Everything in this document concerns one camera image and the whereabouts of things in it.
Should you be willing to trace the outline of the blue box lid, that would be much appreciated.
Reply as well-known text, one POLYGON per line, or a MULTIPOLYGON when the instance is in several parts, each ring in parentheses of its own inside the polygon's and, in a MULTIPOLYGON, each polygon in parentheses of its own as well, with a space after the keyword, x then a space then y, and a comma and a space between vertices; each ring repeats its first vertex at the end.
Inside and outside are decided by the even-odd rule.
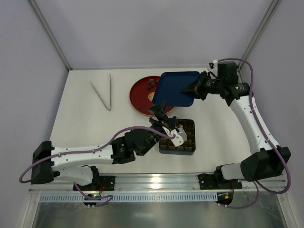
POLYGON ((152 103, 159 105, 163 101, 167 106, 190 107, 194 102, 194 95, 184 94, 181 91, 193 83, 200 73, 197 71, 165 72, 157 84, 152 103))

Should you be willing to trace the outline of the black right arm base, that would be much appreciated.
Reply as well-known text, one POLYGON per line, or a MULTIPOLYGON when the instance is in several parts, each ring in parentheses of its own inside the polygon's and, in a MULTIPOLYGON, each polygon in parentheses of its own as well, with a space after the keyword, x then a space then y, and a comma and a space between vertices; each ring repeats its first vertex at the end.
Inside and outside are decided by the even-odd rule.
POLYGON ((225 180, 215 174, 202 173, 198 175, 201 190, 228 190, 242 189, 242 182, 238 180, 225 180))

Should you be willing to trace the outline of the blue chocolate box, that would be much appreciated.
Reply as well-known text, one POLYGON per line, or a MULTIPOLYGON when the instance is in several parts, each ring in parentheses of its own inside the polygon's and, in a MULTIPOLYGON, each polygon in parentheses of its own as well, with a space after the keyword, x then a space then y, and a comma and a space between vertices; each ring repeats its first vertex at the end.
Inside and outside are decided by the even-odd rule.
POLYGON ((191 119, 177 119, 177 125, 183 128, 187 140, 182 145, 175 147, 171 140, 162 138, 159 141, 159 152, 162 154, 191 156, 196 150, 195 123, 191 119))

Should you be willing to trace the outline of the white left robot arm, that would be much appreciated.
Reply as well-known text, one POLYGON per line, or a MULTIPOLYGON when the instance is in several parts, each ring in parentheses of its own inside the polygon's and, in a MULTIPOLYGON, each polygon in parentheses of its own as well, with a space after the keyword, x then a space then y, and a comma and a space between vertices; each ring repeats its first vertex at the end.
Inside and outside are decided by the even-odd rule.
POLYGON ((177 118, 169 118, 167 104, 153 106, 149 111, 150 127, 133 126, 117 132, 103 145, 81 148, 53 146, 51 141, 42 142, 33 152, 31 184, 47 184, 54 180, 74 182, 79 186, 97 185, 99 171, 96 164, 126 164, 144 156, 161 138, 174 141, 178 138, 177 118))

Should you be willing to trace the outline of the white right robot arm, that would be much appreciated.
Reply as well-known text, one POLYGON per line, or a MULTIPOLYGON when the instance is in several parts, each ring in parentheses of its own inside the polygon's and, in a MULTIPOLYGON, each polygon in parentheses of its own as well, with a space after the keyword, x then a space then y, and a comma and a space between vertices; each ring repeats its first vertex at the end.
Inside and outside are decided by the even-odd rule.
POLYGON ((181 93, 195 99, 205 100, 208 94, 219 95, 224 99, 239 120, 249 143, 251 155, 239 163, 218 166, 214 172, 217 182, 246 180, 259 183, 260 180, 281 175, 287 176, 287 192, 291 186, 291 174, 287 162, 291 156, 288 147, 282 147, 275 140, 263 121, 256 106, 253 83, 241 83, 237 74, 238 58, 225 58, 210 63, 217 70, 204 71, 181 93))

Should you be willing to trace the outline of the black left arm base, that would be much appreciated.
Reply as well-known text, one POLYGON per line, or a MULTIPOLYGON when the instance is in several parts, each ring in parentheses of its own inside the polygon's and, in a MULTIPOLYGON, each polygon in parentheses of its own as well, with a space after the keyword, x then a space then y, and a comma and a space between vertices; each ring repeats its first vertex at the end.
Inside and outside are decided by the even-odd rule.
POLYGON ((115 176, 101 175, 98 178, 93 178, 93 182, 88 185, 77 184, 77 186, 81 191, 114 191, 115 176))

